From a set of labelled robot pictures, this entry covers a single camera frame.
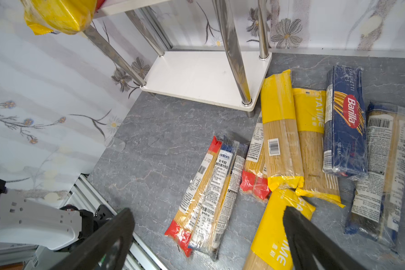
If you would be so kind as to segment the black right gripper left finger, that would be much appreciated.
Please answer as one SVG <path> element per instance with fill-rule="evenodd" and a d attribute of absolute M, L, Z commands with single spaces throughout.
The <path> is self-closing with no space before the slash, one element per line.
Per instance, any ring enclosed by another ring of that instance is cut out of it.
<path fill-rule="evenodd" d="M 52 269 L 121 270 L 133 242 L 134 229 L 134 216 L 125 208 Z"/>

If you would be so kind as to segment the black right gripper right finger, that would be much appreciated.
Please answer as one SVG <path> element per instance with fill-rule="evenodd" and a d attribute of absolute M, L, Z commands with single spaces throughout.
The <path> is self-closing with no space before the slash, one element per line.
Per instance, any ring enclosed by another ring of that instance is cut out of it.
<path fill-rule="evenodd" d="M 285 209 L 282 220 L 296 270 L 364 269 L 294 207 Z"/>

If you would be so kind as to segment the blue clear label spaghetti pack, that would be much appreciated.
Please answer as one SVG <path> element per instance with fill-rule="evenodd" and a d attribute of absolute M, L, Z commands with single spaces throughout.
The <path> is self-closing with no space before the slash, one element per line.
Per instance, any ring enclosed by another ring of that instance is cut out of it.
<path fill-rule="evenodd" d="M 199 203 L 198 218 L 189 247 L 218 258 L 222 237 L 234 210 L 249 145 L 232 134 L 224 134 L 222 146 L 207 187 Z"/>

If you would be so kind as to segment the yellow-end spaghetti pack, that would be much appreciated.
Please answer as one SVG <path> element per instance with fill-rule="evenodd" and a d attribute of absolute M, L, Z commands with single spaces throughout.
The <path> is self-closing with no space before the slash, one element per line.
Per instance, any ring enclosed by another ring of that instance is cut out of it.
<path fill-rule="evenodd" d="M 84 31 L 91 25 L 97 10 L 96 0 L 22 1 L 24 20 L 35 35 L 55 31 L 68 35 Z"/>

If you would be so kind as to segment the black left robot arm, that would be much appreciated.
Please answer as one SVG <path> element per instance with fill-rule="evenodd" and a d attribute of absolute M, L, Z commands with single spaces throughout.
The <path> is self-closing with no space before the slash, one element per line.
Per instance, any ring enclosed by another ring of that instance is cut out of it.
<path fill-rule="evenodd" d="M 28 244 L 70 252 L 93 235 L 112 212 L 100 205 L 95 213 L 73 205 L 60 209 L 28 200 L 0 180 L 0 243 Z"/>

